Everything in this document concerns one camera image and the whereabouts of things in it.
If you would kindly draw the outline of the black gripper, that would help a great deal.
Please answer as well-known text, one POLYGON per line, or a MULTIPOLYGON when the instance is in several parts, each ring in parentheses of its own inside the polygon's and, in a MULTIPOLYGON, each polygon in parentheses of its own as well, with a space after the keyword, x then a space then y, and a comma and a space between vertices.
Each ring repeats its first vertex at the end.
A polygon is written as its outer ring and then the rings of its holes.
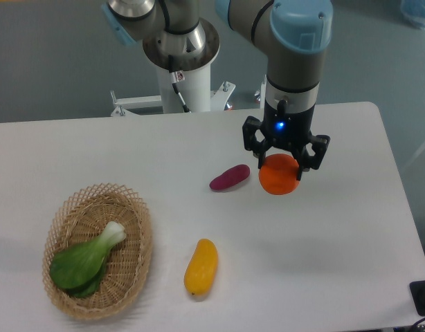
POLYGON ((258 169, 262 168, 266 152, 272 147, 299 153, 298 181, 301 181, 304 172, 320 168, 330 137, 311 133, 315 103, 316 94, 313 91, 266 92, 263 121, 249 116, 242 125, 244 148, 257 158, 258 169), (264 136, 262 140, 256 137, 258 131, 264 136))

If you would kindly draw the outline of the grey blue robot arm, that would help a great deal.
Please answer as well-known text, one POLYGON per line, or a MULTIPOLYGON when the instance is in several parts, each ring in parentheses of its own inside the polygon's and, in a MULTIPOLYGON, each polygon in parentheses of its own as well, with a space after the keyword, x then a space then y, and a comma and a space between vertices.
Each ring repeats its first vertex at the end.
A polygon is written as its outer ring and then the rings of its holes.
MULTIPOLYGON (((245 149, 260 165, 276 148, 293 156, 299 172, 318 169, 330 139, 315 136, 311 122, 332 37, 332 3, 216 1, 215 10, 267 58, 264 116, 244 122, 245 149)), ((140 42, 161 73, 164 112, 211 110, 210 84, 190 76, 209 69, 220 41, 215 27, 201 17, 198 1, 106 1, 102 11, 119 40, 140 42)))

